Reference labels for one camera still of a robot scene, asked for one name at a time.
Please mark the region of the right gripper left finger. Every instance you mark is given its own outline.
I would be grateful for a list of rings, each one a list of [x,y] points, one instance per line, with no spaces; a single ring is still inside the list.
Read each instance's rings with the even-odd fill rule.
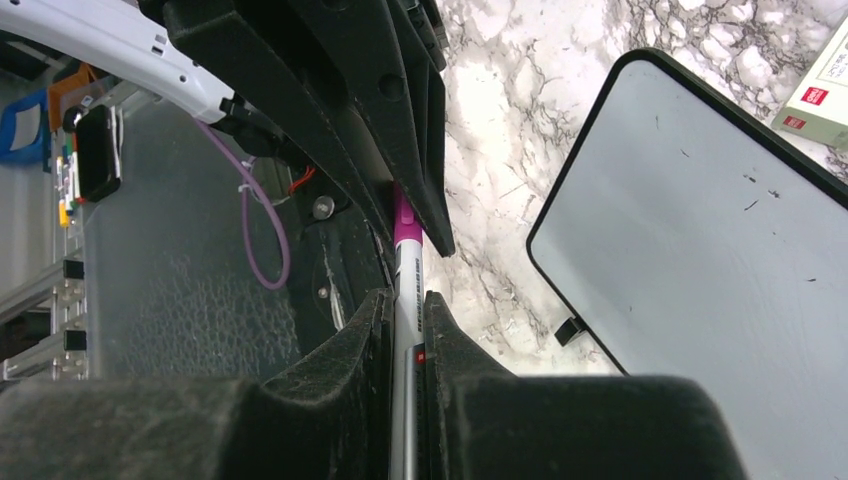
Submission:
[[[273,379],[31,381],[1,397],[5,479],[384,479],[393,296]]]

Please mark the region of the magenta marker cap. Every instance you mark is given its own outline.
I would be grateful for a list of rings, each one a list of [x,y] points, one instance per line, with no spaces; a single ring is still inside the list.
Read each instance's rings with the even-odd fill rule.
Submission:
[[[394,184],[394,243],[399,246],[403,241],[412,240],[419,246],[423,243],[423,229],[416,214],[400,186]]]

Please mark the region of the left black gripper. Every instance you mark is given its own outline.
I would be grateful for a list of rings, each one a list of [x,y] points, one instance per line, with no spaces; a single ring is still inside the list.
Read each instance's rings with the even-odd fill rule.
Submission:
[[[214,128],[278,129],[360,209],[393,262],[384,204],[340,122],[353,102],[443,257],[455,241],[443,188],[444,28],[432,1],[142,1],[176,48],[233,94]]]

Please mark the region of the black-framed whiteboard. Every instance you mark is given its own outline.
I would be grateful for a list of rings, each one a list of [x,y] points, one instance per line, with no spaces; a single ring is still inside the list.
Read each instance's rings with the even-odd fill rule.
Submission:
[[[613,65],[527,238],[629,374],[697,382],[753,479],[847,475],[847,188],[671,56]]]

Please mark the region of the magenta capped whiteboard marker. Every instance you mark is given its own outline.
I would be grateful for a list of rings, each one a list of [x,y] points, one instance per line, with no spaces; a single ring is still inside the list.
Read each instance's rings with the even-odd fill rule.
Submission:
[[[421,242],[404,239],[396,254],[389,477],[419,479],[427,420]]]

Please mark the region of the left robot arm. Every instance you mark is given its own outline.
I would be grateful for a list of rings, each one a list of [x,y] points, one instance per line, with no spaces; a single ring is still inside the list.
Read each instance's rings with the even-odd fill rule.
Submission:
[[[5,1],[4,31],[128,80],[254,156],[314,168],[375,234],[401,191],[455,251],[444,188],[445,60],[430,1]]]

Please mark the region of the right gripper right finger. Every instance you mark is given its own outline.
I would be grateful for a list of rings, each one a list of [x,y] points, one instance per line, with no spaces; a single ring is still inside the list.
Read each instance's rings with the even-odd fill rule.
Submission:
[[[669,376],[520,377],[424,302],[433,479],[742,479],[716,404]]]

